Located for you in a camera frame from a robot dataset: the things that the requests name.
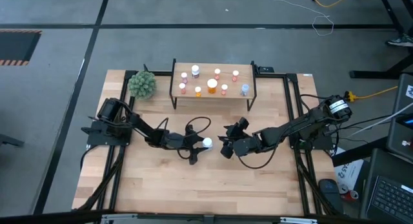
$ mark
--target laptop keyboard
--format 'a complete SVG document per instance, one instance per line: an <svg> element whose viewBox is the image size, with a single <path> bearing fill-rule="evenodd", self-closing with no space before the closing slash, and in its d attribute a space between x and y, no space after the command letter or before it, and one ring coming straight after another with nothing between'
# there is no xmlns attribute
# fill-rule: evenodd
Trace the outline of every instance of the laptop keyboard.
<svg viewBox="0 0 413 224"><path fill-rule="evenodd" d="M413 190L400 183L378 176L371 204L405 223L413 223Z"/></svg>

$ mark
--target wooden platform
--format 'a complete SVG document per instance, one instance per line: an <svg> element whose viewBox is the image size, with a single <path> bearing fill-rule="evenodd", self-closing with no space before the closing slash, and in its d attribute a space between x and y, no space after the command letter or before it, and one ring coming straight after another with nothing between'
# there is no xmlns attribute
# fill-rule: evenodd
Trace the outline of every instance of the wooden platform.
<svg viewBox="0 0 413 224"><path fill-rule="evenodd" d="M124 70L109 70L98 109L105 98L119 97ZM299 74L302 94L316 95L314 80L310 75ZM169 76L157 76L157 92L148 101L137 101L134 111L153 127L169 117L168 128L173 132L184 132L187 121L197 116L208 116L211 126L200 134L211 137L214 148L202 152L195 165L180 159L176 151L149 147L138 133L134 132L126 148L116 211L159 212L174 214L250 214L250 215L302 215L303 209L297 180L294 153L288 138L280 144L273 160L260 170L250 170L238 160L224 158L219 151L218 135L224 135L224 125L230 125L241 116L248 119L249 134L265 127L277 127L288 121L282 79L257 78L258 96L254 108L247 112L245 101L238 99L196 100L180 98L176 110L170 105ZM290 85L291 96L294 90ZM314 107L317 99L304 97ZM194 122L200 130L206 121ZM82 205L101 181L108 147L97 147L85 158L79 178L73 208ZM269 157L265 154L245 156L251 166L263 164ZM313 151L317 180L335 179L331 159L323 151ZM105 206L112 186L106 190ZM312 194L307 186L310 210L314 211Z"/></svg>
<svg viewBox="0 0 413 224"><path fill-rule="evenodd" d="M191 68L193 65L199 66L199 78L193 78ZM221 70L218 79L217 92L215 94L208 93L207 81L215 76L215 69ZM232 81L232 72L239 72L236 82ZM181 73L188 74L188 83L186 84L186 93L182 94L179 89L179 84L182 83ZM221 85L228 85L227 94L221 95ZM250 90L247 96L241 95L241 87L249 85ZM196 97L195 87L201 87L201 97ZM193 98L216 98L216 99L252 99L254 93L254 78L252 75L252 65L230 65L230 64L215 64L215 63L175 63L174 80L172 82L173 97L193 97Z"/></svg>

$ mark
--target floor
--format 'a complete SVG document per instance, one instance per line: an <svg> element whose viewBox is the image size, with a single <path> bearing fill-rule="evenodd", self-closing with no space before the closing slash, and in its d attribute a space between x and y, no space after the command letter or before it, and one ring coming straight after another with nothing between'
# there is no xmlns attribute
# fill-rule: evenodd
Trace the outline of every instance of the floor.
<svg viewBox="0 0 413 224"><path fill-rule="evenodd" d="M344 0L329 9L311 0L287 1L330 15L335 24L391 24L381 0ZM388 1L401 24L410 27L411 18L401 0ZM0 28L2 24L16 23L94 24L101 3L102 0L0 0ZM311 24L316 15L272 0L109 0L102 24ZM0 133L25 141L21 148L1 147L0 216L32 212L91 36L90 28L44 29L28 66L0 67L0 97L5 101L0 103ZM405 49L383 44L395 36L394 30L335 30L323 37L313 29L100 30L45 212L71 208L87 137L80 128L90 125L87 116L96 112L108 69L137 70L145 63L151 70L170 70L173 58L182 62L239 64L254 60L274 67L276 72L313 74L321 96L343 94L346 90L362 96L397 85L397 81L348 77L349 70L386 70L403 59L407 55ZM393 91L352 103L354 115L349 123L391 113L394 98ZM381 125L354 139L373 141L387 130ZM360 144L342 140L340 147L349 149Z"/></svg>

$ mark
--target shoe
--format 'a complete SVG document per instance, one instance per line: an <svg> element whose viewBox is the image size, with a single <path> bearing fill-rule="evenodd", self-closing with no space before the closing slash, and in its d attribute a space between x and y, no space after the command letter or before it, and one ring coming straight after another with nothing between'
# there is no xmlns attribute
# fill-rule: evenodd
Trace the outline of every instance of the shoe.
<svg viewBox="0 0 413 224"><path fill-rule="evenodd" d="M407 34L403 34L397 39L388 40L386 44L393 46L413 46L413 38Z"/></svg>

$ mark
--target green plant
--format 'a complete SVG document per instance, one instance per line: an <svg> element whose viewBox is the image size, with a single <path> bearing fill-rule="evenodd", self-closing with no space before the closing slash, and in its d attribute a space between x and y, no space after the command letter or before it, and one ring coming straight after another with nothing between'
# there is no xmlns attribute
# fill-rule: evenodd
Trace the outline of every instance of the green plant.
<svg viewBox="0 0 413 224"><path fill-rule="evenodd" d="M136 99L148 99L154 95L156 90L155 75L151 72L140 71L129 79L130 95Z"/></svg>

